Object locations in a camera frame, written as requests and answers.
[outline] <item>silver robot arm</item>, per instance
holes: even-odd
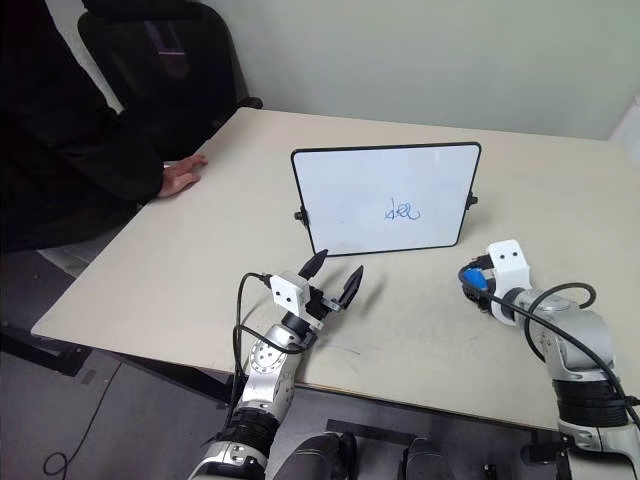
[[[346,309],[356,295],[363,267],[347,280],[339,300],[324,298],[308,280],[322,266],[327,251],[316,254],[298,274],[266,276],[277,305],[288,313],[273,325],[249,353],[249,378],[233,414],[190,480],[264,479],[276,431],[293,399],[296,370],[303,351],[315,342],[324,318]]]
[[[533,306],[532,313],[582,342],[615,375],[613,340],[602,318],[586,310],[588,305],[531,288],[529,265],[515,240],[491,244],[487,255],[461,272],[461,279],[467,297],[502,323],[525,332],[547,366],[557,397],[558,429],[566,444],[557,457],[558,478],[640,480],[640,433],[628,414],[627,400],[620,398],[592,358],[509,305],[526,312]],[[491,301],[481,292],[506,302]]]

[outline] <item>beige tabletop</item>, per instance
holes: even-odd
[[[327,294],[361,263],[365,275],[351,308],[327,320],[299,382],[553,428],[544,365],[518,331],[467,301],[456,278],[489,243],[515,238],[535,286],[596,287],[623,384],[640,393],[640,173],[619,147],[591,140],[241,109],[200,149],[210,160],[202,181],[147,205],[33,333],[231,371],[241,275],[297,270],[312,254],[293,220],[291,151],[460,141],[480,142],[482,155],[480,201],[459,244],[328,259],[316,277]],[[244,305],[261,332],[283,315],[257,282]]]

